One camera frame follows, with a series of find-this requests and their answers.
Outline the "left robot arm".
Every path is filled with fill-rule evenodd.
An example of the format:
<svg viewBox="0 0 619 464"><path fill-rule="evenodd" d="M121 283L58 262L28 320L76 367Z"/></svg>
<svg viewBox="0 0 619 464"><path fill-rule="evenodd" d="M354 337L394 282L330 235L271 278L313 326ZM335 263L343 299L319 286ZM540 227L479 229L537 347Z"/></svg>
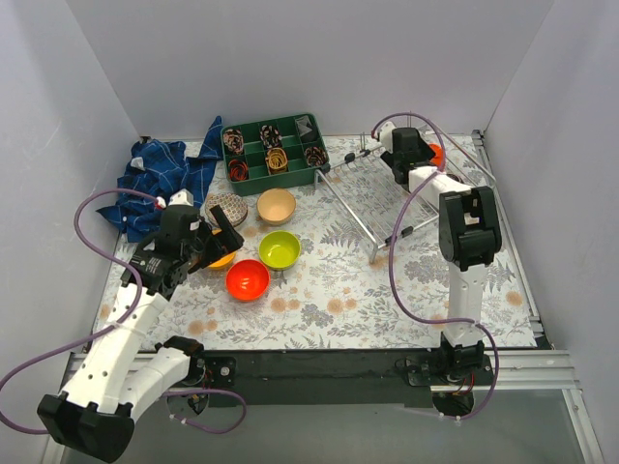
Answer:
<svg viewBox="0 0 619 464"><path fill-rule="evenodd" d="M219 206L211 210L218 233L198 209L170 205L158 231L134 249L113 308L86 359L56 394L40 401L37 414L55 442L105 463L128 447L137 420L170 387L198 385L206 364L201 343L173 337L136 373L133 359L151 326L187 276L242 247L244 240Z"/></svg>

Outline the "orange bowl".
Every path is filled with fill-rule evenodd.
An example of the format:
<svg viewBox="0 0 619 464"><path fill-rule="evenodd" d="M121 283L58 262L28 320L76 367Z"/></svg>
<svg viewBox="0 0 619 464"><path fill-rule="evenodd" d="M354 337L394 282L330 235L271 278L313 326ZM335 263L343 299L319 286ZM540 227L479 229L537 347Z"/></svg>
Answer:
<svg viewBox="0 0 619 464"><path fill-rule="evenodd" d="M246 259L235 263L227 272L225 286L236 300L250 302L259 299L271 282L268 268L260 261Z"/></svg>
<svg viewBox="0 0 619 464"><path fill-rule="evenodd" d="M430 162L436 166L440 166L443 163L444 158L445 158L444 150L441 148L440 145L433 144L433 143L429 144L429 148L434 153L434 156L430 160Z"/></svg>

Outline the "beige bowl with drawing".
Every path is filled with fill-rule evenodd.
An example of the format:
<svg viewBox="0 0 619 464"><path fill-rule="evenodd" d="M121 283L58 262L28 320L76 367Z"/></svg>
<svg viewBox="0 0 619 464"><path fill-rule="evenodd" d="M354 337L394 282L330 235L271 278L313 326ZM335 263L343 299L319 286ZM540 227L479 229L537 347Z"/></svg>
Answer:
<svg viewBox="0 0 619 464"><path fill-rule="evenodd" d="M270 188L260 194L256 208L264 222L282 225L291 220L296 210L296 199L287 189Z"/></svg>

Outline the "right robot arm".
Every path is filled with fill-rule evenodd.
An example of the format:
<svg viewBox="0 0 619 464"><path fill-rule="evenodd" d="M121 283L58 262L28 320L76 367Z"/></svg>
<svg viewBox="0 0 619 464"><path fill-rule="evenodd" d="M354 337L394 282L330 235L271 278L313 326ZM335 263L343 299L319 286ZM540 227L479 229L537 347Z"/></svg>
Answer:
<svg viewBox="0 0 619 464"><path fill-rule="evenodd" d="M435 150L415 128L384 123L375 134L385 148L383 160L397 184L419 196L438 212L438 245L448 263L449 307L443 321L424 319L442 327L440 347L408 362L420 380L439 378L459 384L485 368L481 311L488 268L502 247L502 235L492 188L472 187L445 172L432 160Z"/></svg>

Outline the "yellow bowl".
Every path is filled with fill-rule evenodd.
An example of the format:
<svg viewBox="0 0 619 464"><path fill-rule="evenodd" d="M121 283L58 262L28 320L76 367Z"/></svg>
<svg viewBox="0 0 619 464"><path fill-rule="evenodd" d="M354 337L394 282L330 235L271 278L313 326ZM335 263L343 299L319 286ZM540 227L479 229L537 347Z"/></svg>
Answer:
<svg viewBox="0 0 619 464"><path fill-rule="evenodd" d="M236 251L233 251L227 255L225 255L224 257L222 257L221 259L219 259L218 261L215 261L214 263L210 264L208 266L208 269L210 270L224 270L226 268L228 268L230 265L233 264L235 258L236 258Z"/></svg>

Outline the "black brown bowl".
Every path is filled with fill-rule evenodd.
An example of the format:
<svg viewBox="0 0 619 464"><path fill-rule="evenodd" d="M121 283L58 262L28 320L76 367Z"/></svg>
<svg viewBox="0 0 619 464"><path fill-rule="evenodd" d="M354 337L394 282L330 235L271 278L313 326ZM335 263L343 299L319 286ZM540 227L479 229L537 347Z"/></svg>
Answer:
<svg viewBox="0 0 619 464"><path fill-rule="evenodd" d="M447 174L447 176L448 176L450 179L452 179L452 180L454 180L455 182L457 182L457 183L460 183L460 184L465 184L465 182L463 182L463 181L462 181L462 179L461 179L458 175L456 175L456 174L453 174L453 173L448 173L448 174Z"/></svg>

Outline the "lime green bowl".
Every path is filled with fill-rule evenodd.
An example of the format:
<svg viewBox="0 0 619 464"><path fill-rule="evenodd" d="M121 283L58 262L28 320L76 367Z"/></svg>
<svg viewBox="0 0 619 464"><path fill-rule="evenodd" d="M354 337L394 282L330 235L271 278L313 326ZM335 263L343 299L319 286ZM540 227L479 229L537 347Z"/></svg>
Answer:
<svg viewBox="0 0 619 464"><path fill-rule="evenodd" d="M299 239L285 230L267 234L258 247L258 255L263 264L276 271L291 268L300 257L301 251Z"/></svg>

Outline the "brown patterned white bowl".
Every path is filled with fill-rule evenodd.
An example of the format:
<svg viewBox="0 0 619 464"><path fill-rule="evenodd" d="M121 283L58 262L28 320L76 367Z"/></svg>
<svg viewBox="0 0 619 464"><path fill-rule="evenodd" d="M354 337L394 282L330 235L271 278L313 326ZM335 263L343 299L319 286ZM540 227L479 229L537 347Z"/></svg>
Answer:
<svg viewBox="0 0 619 464"><path fill-rule="evenodd" d="M216 206L221 207L223 213L234 227L242 224L249 213L248 204L241 196L231 192L209 193L205 203L202 205L201 214L214 226L217 226L218 223L211 209Z"/></svg>

